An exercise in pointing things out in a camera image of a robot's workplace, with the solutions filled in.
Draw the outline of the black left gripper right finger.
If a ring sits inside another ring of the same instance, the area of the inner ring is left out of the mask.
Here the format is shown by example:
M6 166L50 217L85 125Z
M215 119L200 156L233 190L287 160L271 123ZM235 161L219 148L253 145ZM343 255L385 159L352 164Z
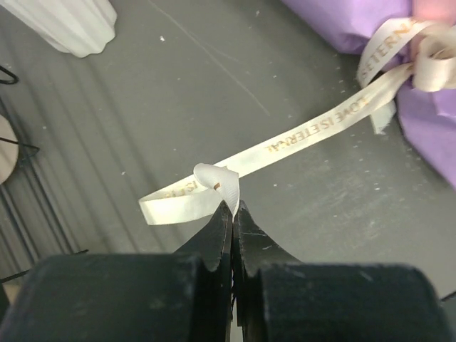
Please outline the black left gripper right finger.
M308 263L239 207L237 323L245 341L453 341L433 285L408 264Z

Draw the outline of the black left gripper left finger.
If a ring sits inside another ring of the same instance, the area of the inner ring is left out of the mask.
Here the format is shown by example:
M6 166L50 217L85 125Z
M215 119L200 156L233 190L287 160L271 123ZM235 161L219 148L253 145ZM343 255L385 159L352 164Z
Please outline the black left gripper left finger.
M1 320L3 341L228 341L232 214L171 254L80 254L37 264Z

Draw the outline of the purple flower bouquet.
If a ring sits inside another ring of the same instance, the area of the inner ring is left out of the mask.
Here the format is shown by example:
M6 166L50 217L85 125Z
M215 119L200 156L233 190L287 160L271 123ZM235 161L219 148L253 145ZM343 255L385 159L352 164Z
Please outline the purple flower bouquet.
M455 184L455 2L286 1L337 51L361 58L356 78L395 96L408 142Z

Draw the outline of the cream printed ribbon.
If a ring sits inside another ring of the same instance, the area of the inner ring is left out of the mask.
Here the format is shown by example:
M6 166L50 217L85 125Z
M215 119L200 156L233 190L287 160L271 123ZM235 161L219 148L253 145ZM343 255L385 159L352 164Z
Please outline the cream printed ribbon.
M426 93L455 88L455 27L412 18L387 20L364 48L357 70L361 90L335 108L215 165L200 163L192 175L143 197L149 225L190 222L224 202L240 205L239 179L321 142L369 117L381 133L395 115L393 99L407 79Z

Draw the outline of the white ribbed ceramic vase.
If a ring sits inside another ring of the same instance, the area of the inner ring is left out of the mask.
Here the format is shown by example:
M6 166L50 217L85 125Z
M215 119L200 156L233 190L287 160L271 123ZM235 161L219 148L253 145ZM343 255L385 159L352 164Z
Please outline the white ribbed ceramic vase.
M107 0L2 1L1 7L56 50L78 58L102 53L115 38L118 15Z

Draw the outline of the beige paper cup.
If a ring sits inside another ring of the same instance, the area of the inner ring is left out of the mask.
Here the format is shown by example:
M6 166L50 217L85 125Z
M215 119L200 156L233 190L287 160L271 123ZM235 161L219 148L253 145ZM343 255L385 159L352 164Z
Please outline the beige paper cup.
M13 142L17 141L10 122L4 116L1 116L0 129L1 138L11 140ZM2 140L0 153L0 182L3 184L14 171L19 156L19 147L13 143Z

